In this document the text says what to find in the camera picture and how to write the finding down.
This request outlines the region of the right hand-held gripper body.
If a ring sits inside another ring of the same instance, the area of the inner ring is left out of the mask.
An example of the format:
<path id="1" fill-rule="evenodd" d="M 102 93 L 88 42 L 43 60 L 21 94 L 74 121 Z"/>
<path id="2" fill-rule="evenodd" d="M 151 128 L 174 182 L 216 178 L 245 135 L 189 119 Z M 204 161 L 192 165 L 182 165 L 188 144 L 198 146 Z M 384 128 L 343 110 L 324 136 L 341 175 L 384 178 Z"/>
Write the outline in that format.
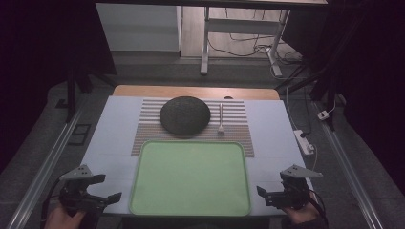
<path id="1" fill-rule="evenodd" d="M 291 207 L 299 210 L 309 202 L 309 187 L 307 179 L 310 177 L 322 177 L 323 174 L 310 169 L 293 164 L 281 173 L 288 176 L 288 180 L 283 182 L 281 202 L 277 208 Z"/>

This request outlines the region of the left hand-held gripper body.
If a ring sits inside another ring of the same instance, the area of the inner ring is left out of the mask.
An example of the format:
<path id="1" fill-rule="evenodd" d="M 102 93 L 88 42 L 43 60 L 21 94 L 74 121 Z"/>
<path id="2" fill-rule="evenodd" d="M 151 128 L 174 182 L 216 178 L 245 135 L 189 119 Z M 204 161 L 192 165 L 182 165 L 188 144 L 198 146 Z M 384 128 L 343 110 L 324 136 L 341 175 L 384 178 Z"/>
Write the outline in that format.
<path id="1" fill-rule="evenodd" d="M 85 211 L 101 214 L 108 206 L 107 198 L 88 193 L 84 180 L 95 176 L 87 165 L 80 165 L 61 177 L 64 185 L 59 194 L 60 203 L 68 211 Z"/>

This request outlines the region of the person's right hand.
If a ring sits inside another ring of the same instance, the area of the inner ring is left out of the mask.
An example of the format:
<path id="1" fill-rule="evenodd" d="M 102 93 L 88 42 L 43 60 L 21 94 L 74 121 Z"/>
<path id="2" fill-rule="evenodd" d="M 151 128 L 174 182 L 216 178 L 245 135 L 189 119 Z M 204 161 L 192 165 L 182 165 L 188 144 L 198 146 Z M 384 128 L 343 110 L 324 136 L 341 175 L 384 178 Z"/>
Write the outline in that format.
<path id="1" fill-rule="evenodd" d="M 317 209 L 308 202 L 304 207 L 299 210 L 294 210 L 290 207 L 285 207 L 282 209 L 283 212 L 287 214 L 289 219 L 293 224 L 300 224 L 307 221 L 311 221 L 317 219 L 319 216 L 319 212 Z"/>

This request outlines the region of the person's left hand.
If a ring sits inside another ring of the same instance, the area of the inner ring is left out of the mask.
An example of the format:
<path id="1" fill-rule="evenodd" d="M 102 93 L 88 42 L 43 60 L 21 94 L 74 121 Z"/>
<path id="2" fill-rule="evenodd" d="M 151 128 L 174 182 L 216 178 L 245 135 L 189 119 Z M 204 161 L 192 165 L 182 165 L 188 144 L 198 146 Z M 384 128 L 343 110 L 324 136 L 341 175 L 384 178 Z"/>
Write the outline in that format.
<path id="1" fill-rule="evenodd" d="M 80 223 L 86 216 L 83 211 L 77 211 L 72 217 L 66 209 L 58 204 L 48 215 L 44 229 L 79 229 Z"/>

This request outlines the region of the white power strip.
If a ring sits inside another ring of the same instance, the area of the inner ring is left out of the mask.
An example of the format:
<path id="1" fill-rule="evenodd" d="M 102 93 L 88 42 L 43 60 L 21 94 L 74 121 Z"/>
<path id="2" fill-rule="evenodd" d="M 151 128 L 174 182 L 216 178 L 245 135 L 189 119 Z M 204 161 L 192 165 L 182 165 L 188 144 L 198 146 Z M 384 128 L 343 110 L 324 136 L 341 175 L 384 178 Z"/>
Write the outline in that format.
<path id="1" fill-rule="evenodd" d="M 309 143 L 307 137 L 300 137 L 300 134 L 303 133 L 302 130 L 294 130 L 293 131 L 296 141 L 303 153 L 304 156 L 312 156 L 315 153 L 315 149 L 312 144 Z"/>

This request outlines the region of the striped placemat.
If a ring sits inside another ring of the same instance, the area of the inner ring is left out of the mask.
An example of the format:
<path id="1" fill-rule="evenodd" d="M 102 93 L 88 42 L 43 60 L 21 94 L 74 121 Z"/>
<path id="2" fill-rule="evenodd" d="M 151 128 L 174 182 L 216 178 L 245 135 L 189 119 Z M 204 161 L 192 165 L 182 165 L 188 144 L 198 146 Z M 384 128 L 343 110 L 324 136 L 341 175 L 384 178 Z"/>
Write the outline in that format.
<path id="1" fill-rule="evenodd" d="M 143 99 L 131 156 L 139 156 L 142 144 L 149 140 L 235 141 L 244 147 L 246 157 L 255 156 L 243 100 L 204 98 L 202 101 L 210 109 L 210 122 L 200 133 L 191 136 L 174 135 L 162 127 L 160 110 L 167 101 L 167 97 Z M 218 134 L 220 103 L 223 103 L 223 135 Z"/>

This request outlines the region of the green plastic tray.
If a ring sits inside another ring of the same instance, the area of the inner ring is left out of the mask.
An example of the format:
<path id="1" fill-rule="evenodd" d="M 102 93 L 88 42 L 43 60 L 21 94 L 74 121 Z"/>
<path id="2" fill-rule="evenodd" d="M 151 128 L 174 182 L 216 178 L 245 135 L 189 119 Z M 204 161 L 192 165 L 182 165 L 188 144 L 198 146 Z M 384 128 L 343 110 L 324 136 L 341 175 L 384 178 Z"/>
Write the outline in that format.
<path id="1" fill-rule="evenodd" d="M 248 215 L 251 203 L 244 147 L 221 141 L 145 142 L 129 209 L 136 216 Z"/>

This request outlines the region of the silver spoon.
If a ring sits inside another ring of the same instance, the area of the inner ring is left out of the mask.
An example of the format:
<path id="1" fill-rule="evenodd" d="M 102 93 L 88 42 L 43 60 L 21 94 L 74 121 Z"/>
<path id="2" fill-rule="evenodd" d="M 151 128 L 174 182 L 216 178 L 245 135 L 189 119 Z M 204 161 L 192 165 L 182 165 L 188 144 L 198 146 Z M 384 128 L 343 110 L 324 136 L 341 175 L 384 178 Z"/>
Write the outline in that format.
<path id="1" fill-rule="evenodd" d="M 223 126 L 223 103 L 219 104 L 219 128 L 218 128 L 218 134 L 223 135 L 224 134 L 224 126 Z"/>

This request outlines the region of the black stand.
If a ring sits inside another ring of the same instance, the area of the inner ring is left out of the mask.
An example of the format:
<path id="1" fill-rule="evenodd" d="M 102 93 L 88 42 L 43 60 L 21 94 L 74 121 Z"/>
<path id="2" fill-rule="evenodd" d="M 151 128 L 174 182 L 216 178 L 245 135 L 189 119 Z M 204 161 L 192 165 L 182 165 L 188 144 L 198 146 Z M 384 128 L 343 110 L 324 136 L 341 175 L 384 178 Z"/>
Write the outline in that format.
<path id="1" fill-rule="evenodd" d="M 323 69 L 319 70 L 316 73 L 311 74 L 304 80 L 291 85 L 290 82 L 293 79 L 295 79 L 303 70 L 307 68 L 307 65 L 300 66 L 290 75 L 290 77 L 288 77 L 280 85 L 276 86 L 274 90 L 279 95 L 287 95 L 301 88 L 304 88 L 310 83 L 315 83 L 315 85 L 312 88 L 312 91 L 309 93 L 309 96 L 313 101 L 319 101 L 324 95 L 327 96 L 326 112 L 329 115 L 329 117 L 325 119 L 325 122 L 332 130 L 334 130 L 332 122 L 333 122 L 333 111 L 336 107 L 335 94 L 337 92 L 336 82 L 338 78 L 337 65 L 338 63 L 336 60 L 330 60 Z"/>
<path id="2" fill-rule="evenodd" d="M 107 85 L 115 88 L 117 82 L 112 79 L 112 75 L 117 73 L 102 73 L 91 69 L 90 67 L 78 67 L 70 68 L 67 72 L 67 100 L 62 105 L 67 109 L 66 123 L 69 123 L 76 114 L 76 88 L 79 88 L 83 93 L 89 94 L 93 90 L 93 83 L 90 76 L 95 76 L 97 79 L 103 81 Z"/>

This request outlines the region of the dark round bowl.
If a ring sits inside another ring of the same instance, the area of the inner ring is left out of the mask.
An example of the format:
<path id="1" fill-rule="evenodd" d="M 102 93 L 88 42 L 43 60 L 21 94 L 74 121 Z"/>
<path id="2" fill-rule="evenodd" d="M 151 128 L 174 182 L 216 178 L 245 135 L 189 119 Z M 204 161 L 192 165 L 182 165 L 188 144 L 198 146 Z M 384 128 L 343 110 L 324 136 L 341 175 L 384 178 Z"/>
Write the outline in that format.
<path id="1" fill-rule="evenodd" d="M 160 110 L 162 127 L 174 135 L 195 135 L 209 123 L 210 109 L 193 96 L 179 96 L 167 101 Z"/>

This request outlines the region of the white cabinet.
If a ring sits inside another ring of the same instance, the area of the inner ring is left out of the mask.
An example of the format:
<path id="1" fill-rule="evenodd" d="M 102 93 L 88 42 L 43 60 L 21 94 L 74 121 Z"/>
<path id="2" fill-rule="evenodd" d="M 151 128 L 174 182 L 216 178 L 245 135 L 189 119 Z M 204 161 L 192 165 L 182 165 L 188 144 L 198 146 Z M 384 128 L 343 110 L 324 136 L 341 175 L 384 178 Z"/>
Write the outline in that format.
<path id="1" fill-rule="evenodd" d="M 111 51 L 179 52 L 180 6 L 96 3 Z"/>

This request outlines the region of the metal rail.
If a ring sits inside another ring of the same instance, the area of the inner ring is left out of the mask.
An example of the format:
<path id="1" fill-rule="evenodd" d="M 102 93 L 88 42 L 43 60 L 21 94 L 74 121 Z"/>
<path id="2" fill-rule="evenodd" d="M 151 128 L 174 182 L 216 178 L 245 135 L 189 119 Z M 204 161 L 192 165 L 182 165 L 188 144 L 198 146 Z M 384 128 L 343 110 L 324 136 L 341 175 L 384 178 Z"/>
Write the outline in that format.
<path id="1" fill-rule="evenodd" d="M 37 201 L 39 201 L 40 195 L 43 192 L 57 161 L 60 159 L 68 139 L 81 115 L 82 108 L 78 108 L 73 114 L 71 120 L 63 126 L 63 129 L 56 139 L 55 144 L 48 152 L 44 162 L 39 168 L 39 171 L 33 178 L 28 191 L 25 193 L 18 207 L 14 211 L 14 214 L 12 215 L 6 229 L 24 229 L 32 214 L 33 208 Z"/>
<path id="2" fill-rule="evenodd" d="M 344 150 L 339 137 L 335 131 L 330 129 L 325 121 L 320 121 L 320 126 L 322 127 L 324 136 L 330 145 L 337 163 L 339 164 L 339 170 L 344 175 L 345 180 L 351 188 L 356 206 L 362 212 L 369 228 L 384 229 L 382 221 L 380 220 L 366 189 L 363 187 L 359 176 L 353 168 L 350 159 L 346 155 L 346 151 Z"/>

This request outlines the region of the black rectangular frame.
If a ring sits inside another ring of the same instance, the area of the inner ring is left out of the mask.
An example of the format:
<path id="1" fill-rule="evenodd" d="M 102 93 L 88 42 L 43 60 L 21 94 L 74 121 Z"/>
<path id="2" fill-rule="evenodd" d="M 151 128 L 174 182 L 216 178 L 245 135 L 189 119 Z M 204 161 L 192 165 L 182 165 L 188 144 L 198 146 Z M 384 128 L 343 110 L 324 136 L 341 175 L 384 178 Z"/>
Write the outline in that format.
<path id="1" fill-rule="evenodd" d="M 91 129 L 91 124 L 76 124 L 69 138 L 68 144 L 83 146 Z"/>

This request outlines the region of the white desk frame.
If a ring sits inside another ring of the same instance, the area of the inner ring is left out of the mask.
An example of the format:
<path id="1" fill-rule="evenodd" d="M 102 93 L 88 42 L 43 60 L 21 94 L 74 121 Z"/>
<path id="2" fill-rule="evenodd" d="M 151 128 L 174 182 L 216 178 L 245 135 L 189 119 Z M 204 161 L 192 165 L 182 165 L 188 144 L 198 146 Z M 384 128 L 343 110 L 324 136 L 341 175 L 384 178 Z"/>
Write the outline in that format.
<path id="1" fill-rule="evenodd" d="M 289 11 L 282 10 L 280 18 L 277 21 L 254 21 L 243 19 L 222 19 L 211 18 L 210 8 L 204 10 L 204 29 L 202 45 L 202 63 L 201 75 L 207 75 L 208 72 L 208 36 L 211 32 L 218 33 L 239 33 L 239 34 L 256 34 L 273 36 L 273 43 L 270 48 L 266 49 L 266 55 L 270 62 L 270 68 L 275 76 L 281 76 L 282 72 L 276 60 L 277 48 L 280 43 L 285 25 L 288 20 Z"/>

